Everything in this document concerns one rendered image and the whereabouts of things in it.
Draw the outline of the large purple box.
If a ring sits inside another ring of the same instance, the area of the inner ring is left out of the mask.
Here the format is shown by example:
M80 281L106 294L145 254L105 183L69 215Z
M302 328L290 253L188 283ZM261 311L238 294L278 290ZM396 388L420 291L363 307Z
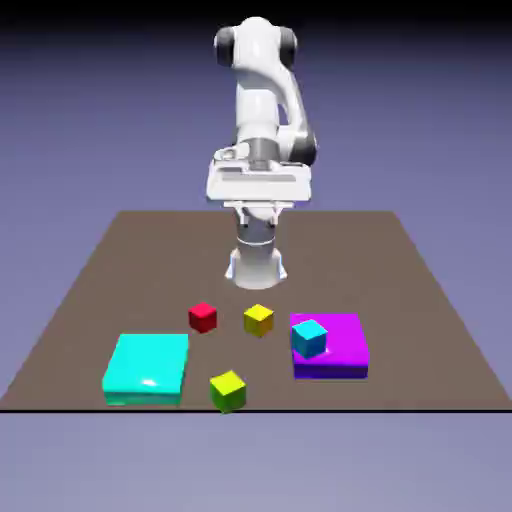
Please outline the large purple box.
M327 331L324 353L304 359L291 346L291 328L314 319ZM370 351L357 313L291 313L290 347L296 379L365 379Z

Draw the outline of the small red cube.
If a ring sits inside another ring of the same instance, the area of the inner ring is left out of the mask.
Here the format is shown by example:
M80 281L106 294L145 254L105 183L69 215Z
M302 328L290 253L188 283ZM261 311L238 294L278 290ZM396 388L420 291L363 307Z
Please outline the small red cube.
M205 302L198 303L188 310L188 321L193 330L207 333L217 327L217 309Z

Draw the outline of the large cyan box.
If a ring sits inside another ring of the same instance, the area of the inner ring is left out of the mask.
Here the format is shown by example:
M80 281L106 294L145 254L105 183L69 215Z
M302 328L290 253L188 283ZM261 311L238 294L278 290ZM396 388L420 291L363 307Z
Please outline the large cyan box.
M106 404L178 405L188 350L187 334L122 333L102 378Z

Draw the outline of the small yellow cube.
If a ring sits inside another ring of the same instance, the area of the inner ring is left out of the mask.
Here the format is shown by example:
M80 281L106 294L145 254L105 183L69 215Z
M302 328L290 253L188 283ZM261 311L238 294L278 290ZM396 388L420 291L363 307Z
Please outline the small yellow cube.
M243 313L244 331L257 337L265 336L274 326L274 311L255 304Z

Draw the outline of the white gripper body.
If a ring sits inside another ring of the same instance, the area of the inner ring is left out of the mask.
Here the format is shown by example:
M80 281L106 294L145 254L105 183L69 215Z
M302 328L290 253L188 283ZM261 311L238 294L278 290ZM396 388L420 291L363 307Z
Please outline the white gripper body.
M311 169L271 161L269 170L255 171L247 160L213 160L206 196L222 202L307 202L311 199Z

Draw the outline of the small yellow-green cube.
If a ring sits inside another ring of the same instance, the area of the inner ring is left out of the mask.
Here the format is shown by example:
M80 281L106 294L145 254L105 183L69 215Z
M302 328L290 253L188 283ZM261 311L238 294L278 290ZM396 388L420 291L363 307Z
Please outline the small yellow-green cube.
M246 383L229 370L210 379L210 396L213 405L222 413L231 413L246 404Z

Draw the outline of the small cyan cube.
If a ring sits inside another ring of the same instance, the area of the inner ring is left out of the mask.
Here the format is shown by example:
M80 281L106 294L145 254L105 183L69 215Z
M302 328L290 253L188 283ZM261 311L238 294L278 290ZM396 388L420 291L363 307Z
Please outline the small cyan cube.
M325 352L328 331L316 320L309 319L291 328L292 349L304 359L311 359Z

